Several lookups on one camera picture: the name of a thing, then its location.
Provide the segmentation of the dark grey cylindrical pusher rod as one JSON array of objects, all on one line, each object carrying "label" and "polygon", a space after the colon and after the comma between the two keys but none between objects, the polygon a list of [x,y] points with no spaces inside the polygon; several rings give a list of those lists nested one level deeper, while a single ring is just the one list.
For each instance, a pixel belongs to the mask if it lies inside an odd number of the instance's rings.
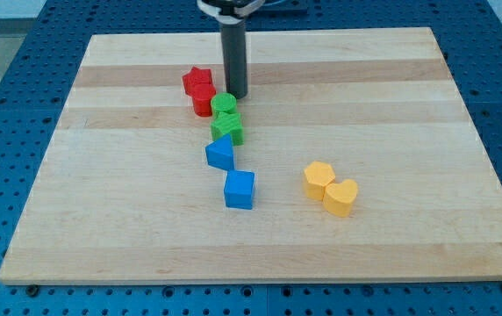
[{"label": "dark grey cylindrical pusher rod", "polygon": [[246,20],[220,25],[226,91],[236,99],[247,95]]}]

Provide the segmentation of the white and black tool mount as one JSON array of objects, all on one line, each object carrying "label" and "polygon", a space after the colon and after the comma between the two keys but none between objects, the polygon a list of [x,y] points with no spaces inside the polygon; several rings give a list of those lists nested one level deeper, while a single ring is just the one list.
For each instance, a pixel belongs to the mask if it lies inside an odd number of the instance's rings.
[{"label": "white and black tool mount", "polygon": [[197,0],[197,7],[220,24],[238,24],[258,11],[265,0]]}]

